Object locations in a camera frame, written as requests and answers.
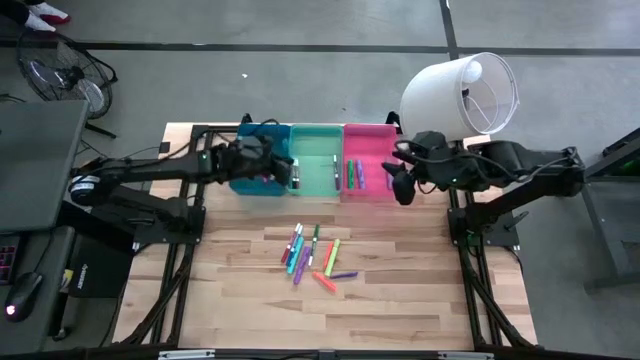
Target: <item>wooden table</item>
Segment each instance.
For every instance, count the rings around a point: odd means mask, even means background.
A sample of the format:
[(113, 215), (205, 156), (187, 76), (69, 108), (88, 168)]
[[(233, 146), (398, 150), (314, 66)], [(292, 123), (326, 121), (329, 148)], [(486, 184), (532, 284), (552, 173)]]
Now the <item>wooden table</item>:
[[(189, 140), (192, 125), (167, 124), (164, 141), (171, 142), (171, 151)], [(178, 188), (178, 181), (154, 182), (151, 193), (177, 196)], [(490, 190), (476, 198), (486, 201), (499, 193)], [(411, 206), (402, 207), (340, 198), (238, 196), (227, 185), (211, 184), (205, 206), (205, 234), (191, 271), (181, 347), (473, 348), (460, 262), (445, 216), (447, 193), (417, 195)], [(321, 225), (320, 258), (330, 241), (342, 240), (335, 271), (360, 271), (354, 280), (336, 281), (336, 294), (309, 271), (297, 287), (286, 276), (280, 257), (298, 222), (305, 225), (307, 239), (314, 225)], [(166, 252), (167, 246), (153, 245), (134, 259), (114, 341), (129, 335), (155, 302)], [(535, 343), (518, 263), (504, 249), (486, 252), (496, 301)], [(321, 263), (314, 261), (313, 268)], [(486, 330), (486, 312), (479, 307)]]

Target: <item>computer mouse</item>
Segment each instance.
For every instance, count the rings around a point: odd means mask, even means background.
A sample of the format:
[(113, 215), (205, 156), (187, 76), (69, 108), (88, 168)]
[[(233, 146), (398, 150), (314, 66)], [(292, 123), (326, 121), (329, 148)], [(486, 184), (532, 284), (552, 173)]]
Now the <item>computer mouse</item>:
[(16, 279), (4, 302), (4, 317), (11, 322), (22, 321), (31, 314), (42, 284), (42, 275), (30, 272)]

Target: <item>shoe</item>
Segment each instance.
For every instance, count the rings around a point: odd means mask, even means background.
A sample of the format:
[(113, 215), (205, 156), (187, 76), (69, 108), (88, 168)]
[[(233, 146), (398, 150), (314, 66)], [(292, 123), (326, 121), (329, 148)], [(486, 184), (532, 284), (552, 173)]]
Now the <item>shoe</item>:
[(24, 25), (30, 29), (33, 30), (39, 30), (39, 31), (51, 31), (51, 32), (55, 32), (56, 28), (54, 28), (53, 26), (47, 24), (44, 20), (40, 19), (38, 16), (36, 16), (33, 13), (29, 13), (29, 17), (27, 18), (27, 22), (24, 23)]
[(71, 16), (53, 6), (43, 2), (38, 5), (30, 5), (29, 10), (42, 20), (52, 25), (62, 25), (71, 21)]

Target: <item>gray floor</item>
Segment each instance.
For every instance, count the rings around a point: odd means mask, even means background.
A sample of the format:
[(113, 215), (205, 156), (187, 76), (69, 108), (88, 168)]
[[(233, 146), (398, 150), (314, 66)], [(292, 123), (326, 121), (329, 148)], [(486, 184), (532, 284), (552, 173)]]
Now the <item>gray floor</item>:
[[(446, 44), (437, 0), (51, 1), (77, 40), (244, 44)], [(637, 48), (635, 0), (450, 0), (460, 46)], [(0, 33), (16, 27), (0, 25)], [(381, 122), (420, 69), (446, 54), (93, 51), (118, 70), (114, 106), (97, 123), (121, 137), (85, 135), (113, 156), (157, 145), (169, 121)], [(0, 93), (35, 99), (10, 49), (0, 50)], [(506, 57), (521, 105), (497, 139), (535, 149), (578, 147), (591, 164), (640, 126), (638, 57)], [(610, 273), (582, 198), (542, 199), (518, 225), (540, 344), (640, 356), (640, 287), (587, 295)], [(90, 332), (101, 334), (97, 325)], [(76, 335), (73, 346), (95, 343)]]

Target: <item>storage bin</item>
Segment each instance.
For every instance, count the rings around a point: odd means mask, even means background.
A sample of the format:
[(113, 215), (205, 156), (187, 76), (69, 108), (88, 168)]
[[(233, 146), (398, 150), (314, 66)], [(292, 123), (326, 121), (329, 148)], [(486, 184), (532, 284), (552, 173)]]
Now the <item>storage bin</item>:
[[(289, 156), (289, 141), (291, 126), (276, 124), (241, 124), (238, 127), (237, 136), (266, 135), (274, 140), (272, 151), (280, 156)], [(248, 178), (235, 179), (229, 182), (229, 187), (240, 195), (282, 196), (287, 193), (287, 188), (274, 180), (256, 176), (253, 180)]]
[[(388, 174), (382, 163), (392, 158), (391, 153), (396, 141), (396, 128), (393, 125), (347, 124), (344, 126), (342, 196), (391, 197), (393, 191), (388, 187)], [(348, 161), (362, 162), (365, 188), (361, 188), (357, 171), (354, 171), (354, 187), (348, 186)]]
[(338, 196), (333, 157), (342, 178), (342, 126), (294, 125), (291, 128), (290, 156), (298, 160), (299, 188), (289, 192), (301, 196)]

